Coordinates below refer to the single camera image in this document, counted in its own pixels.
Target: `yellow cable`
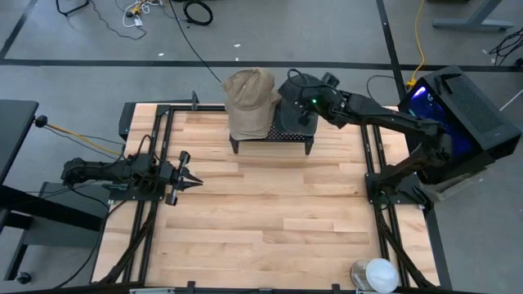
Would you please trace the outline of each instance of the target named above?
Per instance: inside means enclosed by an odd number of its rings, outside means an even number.
[[[75,136],[75,137],[79,138],[80,140],[83,140],[83,141],[85,141],[86,143],[91,144],[91,145],[97,147],[97,148],[100,149],[100,150],[104,150],[105,152],[108,152],[108,153],[110,153],[110,154],[114,154],[114,155],[118,155],[118,156],[120,156],[120,152],[116,152],[116,151],[113,151],[113,150],[109,150],[109,149],[107,149],[107,148],[104,148],[103,146],[100,146],[100,145],[98,145],[97,143],[92,142],[92,141],[89,140],[88,138],[86,138],[86,137],[84,137],[84,136],[80,136],[79,134],[75,133],[74,131],[69,131],[69,130],[66,130],[66,129],[64,129],[64,128],[61,128],[61,127],[58,127],[58,126],[52,125],[52,124],[50,124],[50,123],[48,123],[47,126],[50,127],[50,128],[52,128],[52,129],[55,129],[55,130],[57,130],[57,131],[61,131],[61,132],[64,132],[64,133],[66,133],[66,134],[69,134],[69,135]]]
[[[416,43],[418,44],[419,54],[422,56],[422,63],[420,63],[418,65],[418,67],[416,68],[416,70],[414,70],[414,72],[412,73],[412,78],[410,79],[410,81],[407,82],[407,86],[409,86],[409,87],[414,86],[414,84],[416,83],[416,73],[425,64],[425,55],[423,54],[422,44],[419,42],[419,36],[418,36],[418,20],[419,20],[419,16],[421,15],[421,12],[423,9],[423,3],[425,3],[425,0],[422,0],[421,3],[419,4],[418,14],[416,15],[416,20],[414,22],[414,35],[416,36]]]

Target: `black bracket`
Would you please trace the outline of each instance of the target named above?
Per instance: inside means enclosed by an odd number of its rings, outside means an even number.
[[[186,294],[194,294],[194,288],[195,287],[196,287],[196,282],[195,281],[187,282]]]
[[[380,190],[376,183],[380,174],[366,173],[365,184],[367,188],[367,197],[372,204],[422,204],[426,205],[428,197],[422,192],[419,185],[419,179],[412,174],[405,177],[397,186],[395,194],[385,194]]]
[[[198,99],[198,95],[196,95],[196,91],[192,92],[191,100],[192,100],[192,102],[191,102],[190,110],[192,110],[192,111],[198,110],[199,99]]]
[[[340,284],[333,284],[333,294],[342,294]]]

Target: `black cable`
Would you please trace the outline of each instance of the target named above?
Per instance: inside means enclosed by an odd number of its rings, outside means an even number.
[[[394,81],[396,81],[396,79],[392,76],[387,76],[387,75],[383,75],[383,74],[375,74],[373,76],[370,76],[370,78],[367,80],[367,94],[369,95],[370,98],[374,99],[373,96],[370,94],[370,90],[369,90],[369,84],[370,84],[370,81],[373,79],[373,78],[392,78]]]
[[[194,49],[193,45],[190,43],[189,39],[187,38],[186,36],[186,33],[183,31],[183,28],[181,27],[181,24],[180,24],[180,21],[178,20],[178,16],[177,16],[177,13],[174,11],[174,6],[172,5],[172,0],[168,0],[169,2],[169,5],[171,6],[171,10],[172,10],[172,14],[174,15],[174,19],[175,21],[177,22],[178,24],[178,27],[180,27],[180,31],[181,31],[181,34],[183,35],[183,38],[187,41],[187,45],[189,45],[190,49],[192,49],[192,51],[194,52],[194,54],[199,58],[200,61],[202,61],[202,63],[205,65],[205,67],[209,70],[209,72],[211,72],[212,76],[218,81],[221,83],[221,79],[219,79],[216,74],[214,74],[214,72],[212,71],[212,69],[209,67],[209,65],[207,64],[207,62],[205,62],[205,60],[202,59],[202,57],[200,57],[200,55],[198,54],[198,52],[196,52],[196,50]]]
[[[138,150],[136,151],[136,157],[138,157],[138,155],[140,154],[141,152],[141,146],[144,144],[144,140],[145,138],[149,138],[149,142],[153,143],[153,138],[151,138],[149,135],[145,135],[141,138],[141,141],[140,141],[140,144],[138,145]]]
[[[90,182],[90,183],[88,183],[86,185],[82,185],[82,186],[76,187],[75,189],[83,188],[83,187],[85,187],[87,185],[90,185],[90,184],[92,184],[94,182],[97,182],[97,181],[98,180],[95,180],[95,181]],[[58,189],[56,191],[24,191],[24,193],[27,193],[27,194],[29,194],[29,193],[38,193],[38,194],[54,194],[54,193],[58,193],[58,194],[62,194],[62,193],[65,193],[67,191],[69,191],[69,188],[62,188],[62,189]]]
[[[120,5],[118,4],[118,0],[114,0],[114,4],[116,5],[116,7],[121,11],[121,12],[125,12],[125,10],[123,8],[120,7]]]
[[[92,181],[90,183],[87,183],[85,185],[81,185],[81,186],[79,186],[79,187],[77,187],[75,189],[81,189],[83,187],[87,187],[87,186],[89,186],[89,185],[91,185],[93,183],[96,183],[97,181],[98,180],[94,180],[94,181]],[[18,207],[19,205],[25,205],[25,204],[29,204],[29,203],[36,203],[38,201],[42,201],[44,199],[49,199],[51,197],[63,194],[63,193],[68,192],[68,191],[69,191],[69,188],[64,188],[64,189],[59,189],[57,191],[49,192],[49,193],[52,193],[52,194],[48,195],[46,197],[41,197],[41,198],[35,197],[35,200],[29,200],[29,201],[24,201],[24,202],[19,202],[19,203],[13,203],[12,205],[9,206],[9,209],[14,209],[15,207]],[[40,193],[40,191],[38,191],[38,192],[28,191],[28,192],[24,192],[24,193]]]
[[[133,40],[133,41],[136,41],[136,40],[140,40],[141,38],[143,38],[143,37],[147,34],[147,32],[146,32],[144,29],[142,29],[141,27],[137,26],[136,28],[139,29],[139,30],[143,33],[143,34],[140,35],[139,37],[134,38],[134,37],[131,37],[131,36],[122,35],[122,34],[119,33],[116,29],[111,28],[111,27],[109,26],[109,23],[107,22],[107,20],[104,20],[104,18],[101,17],[100,12],[96,9],[96,5],[95,5],[94,1],[93,1],[93,0],[89,0],[89,2],[92,4],[92,10],[96,12],[96,14],[98,15],[98,18],[99,18],[101,21],[103,21],[103,22],[105,23],[105,27],[106,27],[108,30],[110,30],[110,31],[112,31],[112,32],[114,32],[114,33],[116,33],[119,37],[121,37],[121,38],[129,38],[129,39],[131,39],[131,40]]]
[[[86,137],[86,138],[91,138],[91,139],[103,140],[105,142],[113,143],[113,144],[116,144],[116,145],[125,145],[124,143],[120,143],[120,142],[113,141],[113,140],[107,140],[107,139],[100,138],[100,137],[97,137],[97,136],[89,136],[89,135],[80,135],[80,136],[83,136],[83,137]]]
[[[71,189],[71,191],[75,192],[76,194],[78,194],[78,195],[80,195],[80,196],[82,196],[82,197],[84,197],[84,198],[88,198],[88,199],[91,199],[91,200],[93,200],[93,201],[96,201],[96,202],[100,203],[101,205],[103,205],[104,207],[106,207],[107,209],[109,209],[109,205],[105,204],[105,203],[104,203],[103,201],[101,201],[100,199],[96,199],[96,198],[94,198],[94,197],[92,197],[92,196],[88,196],[88,195],[86,195],[86,194],[84,194],[84,193],[78,192],[75,188],[73,188],[72,185],[67,185],[67,187],[69,187],[69,189]]]
[[[200,5],[209,14],[208,20],[199,21],[199,20],[195,20],[194,18],[190,17],[187,9],[189,8],[189,6],[194,5],[194,4]],[[207,4],[201,2],[200,0],[189,0],[189,1],[186,1],[185,3],[183,3],[183,13],[185,13],[185,15],[187,17],[187,22],[190,24],[206,26],[206,25],[210,25],[212,23],[212,20],[214,20],[214,16],[212,15],[211,7],[209,7]]]
[[[107,212],[107,215],[105,215],[104,217],[104,220],[101,222],[101,225],[100,225],[100,235],[98,236],[98,240],[96,241],[96,244],[95,246],[92,248],[91,250],[91,253],[89,253],[89,256],[87,257],[87,259],[85,260],[85,262],[83,262],[83,264],[80,266],[80,268],[72,275],[70,276],[69,278],[67,278],[63,283],[60,283],[58,286],[54,287],[55,289],[57,288],[60,288],[60,287],[63,287],[64,285],[66,285],[67,283],[69,283],[70,281],[73,280],[73,278],[76,278],[76,276],[78,274],[80,274],[80,272],[83,270],[83,268],[87,265],[87,263],[89,262],[89,260],[91,259],[92,255],[95,253],[95,250],[100,246],[101,244],[101,240],[102,240],[102,237],[103,237],[103,229],[105,227],[105,224],[107,223],[107,220],[109,219],[109,217],[111,216],[111,214],[113,212],[115,212],[117,209],[119,209],[126,201],[122,201],[121,203],[119,203],[117,206],[115,206],[110,212]]]
[[[166,7],[166,6],[167,6],[167,4],[162,6],[162,11],[163,11],[164,15],[166,15],[166,16],[167,16],[168,18],[170,18],[170,19],[175,20],[176,17],[174,17],[174,16],[170,16],[170,15],[165,11],[165,7]]]
[[[508,42],[514,38],[517,38],[516,41],[511,42],[508,45],[505,45],[505,42]],[[511,55],[517,48],[523,47],[523,28],[518,30],[515,33],[512,33],[508,36],[506,36],[494,49],[492,49],[489,54],[495,54],[496,58],[494,60],[494,65],[501,65],[505,59]],[[498,64],[498,58],[502,57],[501,62]]]

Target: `wooden table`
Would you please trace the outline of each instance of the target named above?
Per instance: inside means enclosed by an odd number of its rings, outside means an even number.
[[[136,105],[127,154],[150,134],[155,109],[155,104]],[[389,163],[408,156],[402,134],[381,131]],[[240,143],[234,155],[227,113],[179,111],[168,150],[175,165],[180,151],[189,151],[188,167],[205,184],[180,193],[175,207],[159,205],[146,286],[185,287],[196,281],[196,287],[330,289],[339,283],[354,289],[354,262],[380,257],[364,187],[360,127],[338,130],[320,119],[309,156],[303,144],[265,142]],[[378,158],[374,147],[373,157]],[[110,217],[93,281],[105,276],[127,247],[135,208],[135,202],[125,203]],[[405,250],[438,284],[422,211],[415,205],[396,210]],[[139,248],[134,280],[140,255]]]

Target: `cable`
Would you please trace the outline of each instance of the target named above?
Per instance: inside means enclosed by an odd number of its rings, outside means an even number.
[[[120,155],[120,152],[116,152],[116,151],[113,151],[113,150],[107,149],[107,148],[105,148],[105,147],[103,147],[103,146],[101,146],[101,145],[98,145],[97,143],[94,143],[94,142],[92,142],[91,140],[89,140],[89,139],[87,139],[87,138],[84,138],[83,136],[81,136],[81,135],[75,133],[74,131],[69,131],[69,130],[64,129],[63,127],[58,127],[58,126],[55,126],[55,125],[50,124],[50,123],[48,123],[47,126],[50,127],[50,128],[53,128],[53,129],[55,129],[55,130],[57,130],[57,131],[61,131],[61,132],[64,132],[64,133],[66,133],[66,134],[69,134],[69,135],[75,136],[75,137],[79,138],[80,140],[83,140],[84,142],[86,142],[86,143],[88,143],[88,144],[90,144],[90,145],[93,145],[93,146],[97,147],[97,148],[100,149],[100,150],[104,150],[104,151],[107,152],[107,153],[114,154],[114,155]]]
[[[523,89],[521,89],[521,91],[519,91],[515,96],[512,97],[512,99],[510,99],[507,103],[505,103],[505,105],[503,105],[499,111],[502,111],[503,109],[505,109],[505,107],[507,107],[509,104],[511,104],[521,93],[523,93]]]
[[[113,144],[116,144],[116,145],[125,145],[124,143],[120,143],[120,142],[113,141],[113,140],[107,140],[107,139],[100,138],[100,137],[97,137],[97,136],[88,136],[88,135],[83,135],[83,134],[81,134],[80,136],[82,136],[82,137],[84,137],[84,138],[91,138],[91,139],[103,140],[103,141],[105,141],[105,142],[113,143]]]
[[[174,17],[174,16],[170,16],[170,15],[165,11],[165,7],[166,7],[166,6],[167,6],[167,4],[162,5],[162,11],[163,11],[164,15],[166,15],[166,16],[167,16],[168,18],[170,18],[170,19],[175,20],[176,17]]]
[[[97,181],[98,180],[94,180],[93,182],[90,182],[88,184],[76,187],[75,189],[83,188],[83,187],[88,186],[88,185],[90,185],[90,184],[92,184],[94,182],[97,182]],[[62,188],[62,189],[58,189],[56,191],[24,191],[24,193],[27,193],[27,194],[29,194],[29,193],[37,193],[37,194],[54,194],[54,193],[56,193],[56,194],[62,194],[62,193],[65,193],[67,191],[69,191],[69,188]]]
[[[94,180],[94,181],[92,181],[92,182],[90,182],[90,183],[87,183],[87,184],[85,184],[85,185],[81,185],[81,186],[77,187],[76,189],[81,189],[81,188],[83,188],[83,187],[87,187],[87,186],[89,186],[89,185],[91,185],[91,184],[93,184],[93,183],[96,183],[97,181],[98,181],[98,180]],[[18,207],[19,205],[25,205],[25,204],[28,204],[28,203],[36,203],[36,202],[38,202],[38,201],[42,201],[42,200],[44,200],[44,199],[49,199],[49,198],[51,198],[51,197],[54,197],[54,196],[56,196],[56,195],[63,194],[63,193],[68,192],[68,191],[69,191],[69,188],[59,189],[59,190],[57,190],[57,191],[55,191],[55,192],[51,192],[51,193],[53,193],[53,194],[48,195],[48,196],[46,196],[46,197],[41,197],[41,198],[35,197],[35,200],[29,200],[29,201],[24,201],[24,202],[20,202],[20,203],[13,203],[12,205],[9,206],[9,209],[13,209],[13,208],[15,208],[15,207]],[[38,191],[38,192],[28,191],[28,192],[25,192],[25,193],[40,193],[40,191]]]
[[[109,206],[107,204],[105,204],[103,201],[101,201],[100,199],[96,199],[96,198],[94,198],[92,196],[88,196],[86,194],[80,193],[75,188],[73,188],[72,185],[67,185],[67,187],[69,187],[69,189],[71,189],[71,191],[75,192],[76,194],[78,194],[78,195],[80,195],[80,196],[82,196],[84,198],[88,198],[88,199],[91,199],[93,201],[96,201],[96,202],[100,203],[101,205],[103,205],[104,207],[106,207],[107,209],[109,209]]]
[[[105,227],[105,224],[107,223],[107,220],[109,219],[109,217],[111,216],[111,214],[113,214],[113,212],[116,212],[117,209],[119,209],[126,201],[122,201],[121,203],[119,203],[117,206],[115,206],[110,212],[107,212],[107,215],[105,215],[104,217],[104,220],[101,222],[101,225],[100,225],[100,235],[98,236],[98,239],[96,240],[96,244],[95,246],[92,248],[91,250],[91,253],[89,253],[89,256],[87,257],[87,259],[83,262],[83,264],[80,266],[80,268],[72,275],[70,276],[69,278],[67,278],[64,282],[60,283],[58,286],[54,287],[55,289],[57,288],[61,288],[63,287],[64,285],[66,285],[67,283],[69,283],[70,281],[73,280],[73,278],[76,278],[76,276],[78,274],[80,274],[80,272],[83,270],[83,268],[87,265],[87,263],[89,262],[89,260],[91,259],[92,255],[94,254],[95,250],[100,246],[101,244],[101,240],[102,240],[102,237],[103,237],[103,232],[102,230],[104,229]]]
[[[52,131],[52,132],[53,132],[55,135],[57,135],[57,136],[63,137],[63,138],[65,138],[65,139],[69,139],[69,140],[73,141],[74,143],[76,143],[76,144],[78,144],[78,145],[81,145],[81,146],[83,146],[83,147],[85,147],[85,148],[87,148],[87,149],[90,149],[90,150],[92,150],[92,151],[94,151],[94,152],[96,152],[96,153],[98,153],[98,154],[102,154],[102,155],[107,156],[108,158],[111,158],[111,159],[116,159],[116,158],[114,158],[114,157],[112,157],[112,156],[110,156],[110,155],[108,155],[108,154],[105,154],[105,153],[100,152],[100,151],[98,151],[98,150],[96,150],[96,149],[93,149],[93,148],[91,148],[91,147],[89,147],[89,146],[87,146],[87,145],[85,145],[85,144],[82,144],[81,142],[78,142],[78,141],[76,141],[75,139],[73,139],[73,138],[71,138],[71,137],[68,137],[68,136],[62,135],[62,134],[60,134],[60,133],[54,131],[54,130],[51,129],[50,127],[43,127],[43,128],[45,128],[45,129],[48,130],[48,131]]]
[[[422,62],[418,65],[418,67],[412,73],[412,78],[410,79],[410,81],[407,82],[407,87],[414,87],[414,85],[416,84],[416,73],[425,64],[425,55],[423,54],[422,44],[419,42],[419,36],[418,36],[418,20],[419,20],[419,16],[421,15],[424,3],[425,3],[425,0],[421,0],[421,3],[419,3],[418,13],[416,14],[416,20],[414,21],[414,36],[416,37],[416,43],[418,44],[419,54],[422,56]]]
[[[98,18],[99,18],[101,21],[103,21],[103,22],[105,23],[105,27],[106,27],[108,30],[110,30],[110,31],[112,31],[112,32],[114,32],[114,33],[116,33],[119,37],[121,37],[121,38],[129,38],[129,39],[131,39],[131,40],[133,40],[133,41],[136,41],[136,40],[140,40],[141,38],[143,38],[143,37],[147,34],[147,32],[146,32],[144,29],[142,29],[141,27],[136,27],[137,29],[139,29],[139,30],[143,33],[143,34],[140,35],[139,37],[134,38],[134,37],[127,36],[127,35],[122,35],[122,34],[119,33],[116,29],[111,28],[111,27],[109,26],[109,23],[107,22],[107,20],[104,20],[104,18],[101,17],[100,12],[96,9],[96,5],[95,5],[94,1],[93,1],[93,0],[89,0],[89,2],[92,4],[92,10],[93,10],[94,12],[96,12],[96,14],[98,15]]]
[[[369,98],[372,98],[372,99],[374,99],[374,97],[370,94],[369,84],[373,78],[391,78],[396,82],[396,79],[392,76],[387,76],[387,75],[383,75],[383,74],[375,74],[375,75],[370,76],[370,78],[367,80],[367,94],[369,95]]]
[[[192,49],[192,51],[194,52],[194,54],[199,58],[200,61],[202,61],[202,63],[205,65],[205,67],[209,70],[209,72],[211,72],[212,76],[218,81],[221,83],[221,79],[219,79],[216,74],[214,74],[214,72],[212,71],[212,69],[209,67],[209,65],[207,64],[207,62],[205,62],[205,60],[202,59],[202,57],[200,57],[200,55],[198,54],[198,52],[196,52],[196,50],[194,49],[193,45],[190,43],[189,39],[187,38],[186,36],[186,33],[183,31],[183,28],[181,27],[181,24],[180,24],[180,21],[178,20],[178,15],[177,13],[174,11],[174,6],[172,5],[172,1],[171,0],[168,0],[169,2],[169,5],[171,6],[171,10],[172,10],[172,14],[174,15],[174,19],[175,21],[177,22],[178,24],[178,27],[180,28],[180,31],[181,31],[181,34],[183,35],[183,38],[187,41],[187,45],[189,45],[190,49]]]
[[[120,10],[120,11],[125,11],[123,8],[120,7],[120,5],[118,4],[118,0],[114,0],[114,4],[116,5],[116,7]]]
[[[515,42],[511,42],[508,45],[504,45],[505,42],[512,40],[514,38],[517,38]],[[494,65],[501,65],[505,59],[511,55],[517,48],[523,47],[523,28],[518,30],[515,33],[512,33],[508,36],[506,36],[494,49],[492,49],[489,54],[495,54],[496,59],[494,60]],[[498,64],[498,58],[502,57],[501,62]]]
[[[190,17],[187,9],[189,8],[189,6],[194,5],[194,4],[200,5],[209,14],[209,19],[207,21],[199,21],[199,20],[195,20],[194,18]],[[214,16],[212,15],[211,7],[209,7],[207,4],[201,2],[200,0],[189,0],[189,1],[186,1],[185,3],[183,3],[183,13],[186,15],[187,22],[190,24],[206,26],[206,25],[210,25],[212,23],[212,20],[214,20]]]

